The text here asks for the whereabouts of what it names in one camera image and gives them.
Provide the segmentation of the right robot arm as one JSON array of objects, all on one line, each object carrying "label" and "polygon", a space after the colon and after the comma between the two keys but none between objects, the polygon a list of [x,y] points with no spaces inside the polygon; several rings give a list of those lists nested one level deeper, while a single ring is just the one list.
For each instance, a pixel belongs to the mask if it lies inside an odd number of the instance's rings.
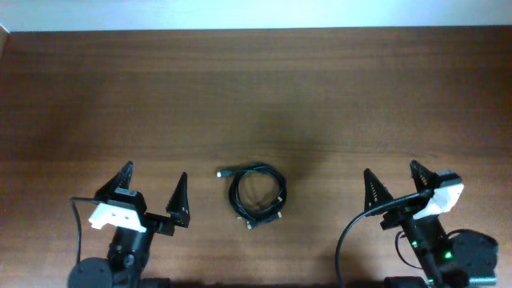
[{"label": "right robot arm", "polygon": [[394,198],[370,169],[364,170],[367,215],[383,216],[383,230],[402,229],[430,286],[496,285],[498,242],[475,230],[447,233],[439,219],[460,199],[462,178],[452,170],[428,170],[416,160],[410,162],[410,171],[416,192]]}]

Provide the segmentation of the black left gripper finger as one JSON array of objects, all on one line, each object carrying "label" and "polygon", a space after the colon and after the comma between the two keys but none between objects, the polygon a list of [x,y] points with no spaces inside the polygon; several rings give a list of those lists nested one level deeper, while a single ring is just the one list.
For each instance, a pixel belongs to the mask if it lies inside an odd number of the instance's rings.
[{"label": "black left gripper finger", "polygon": [[190,223],[190,206],[187,196],[187,173],[183,172],[168,202],[166,212],[176,226],[187,228]]},{"label": "black left gripper finger", "polygon": [[114,195],[117,188],[128,189],[134,172],[134,164],[128,161],[105,185],[99,188],[95,200],[107,200]]}]

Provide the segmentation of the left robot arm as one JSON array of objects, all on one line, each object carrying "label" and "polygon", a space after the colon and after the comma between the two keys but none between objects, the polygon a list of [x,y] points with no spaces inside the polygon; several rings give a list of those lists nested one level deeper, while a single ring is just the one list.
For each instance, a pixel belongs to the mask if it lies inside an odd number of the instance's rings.
[{"label": "left robot arm", "polygon": [[[167,215],[147,211],[143,194],[130,188],[134,164],[128,161],[92,198],[70,198],[77,223],[77,256],[68,287],[169,287],[169,278],[143,278],[156,234],[172,237],[176,227],[187,228],[190,206],[187,173],[183,172],[166,206]],[[104,258],[81,258],[82,226],[76,202],[96,205],[89,217],[92,228],[114,226],[115,232]]]}]

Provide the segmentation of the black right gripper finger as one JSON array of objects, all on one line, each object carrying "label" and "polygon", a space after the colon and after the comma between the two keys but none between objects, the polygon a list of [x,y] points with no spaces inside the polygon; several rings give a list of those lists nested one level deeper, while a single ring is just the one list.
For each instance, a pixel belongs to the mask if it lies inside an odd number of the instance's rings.
[{"label": "black right gripper finger", "polygon": [[374,210],[369,216],[383,214],[383,210],[376,210],[376,208],[393,201],[393,196],[369,168],[364,170],[363,176],[365,183],[364,211]]},{"label": "black right gripper finger", "polygon": [[410,170],[418,193],[423,193],[427,190],[431,191],[435,188],[438,180],[438,175],[435,172],[428,170],[417,160],[410,162]]}]

